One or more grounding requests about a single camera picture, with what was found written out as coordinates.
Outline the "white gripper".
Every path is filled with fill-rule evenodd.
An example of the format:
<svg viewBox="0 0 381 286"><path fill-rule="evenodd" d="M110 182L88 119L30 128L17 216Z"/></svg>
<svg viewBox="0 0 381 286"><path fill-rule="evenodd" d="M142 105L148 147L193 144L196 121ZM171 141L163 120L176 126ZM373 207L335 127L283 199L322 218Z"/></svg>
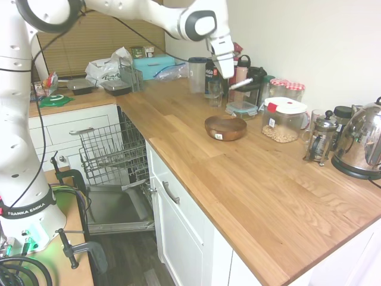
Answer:
<svg viewBox="0 0 381 286"><path fill-rule="evenodd" d="M220 38L209 37L207 47L211 53L214 64L218 68L221 76L223 89L230 89L233 85L234 68L234 44L230 35Z"/></svg>

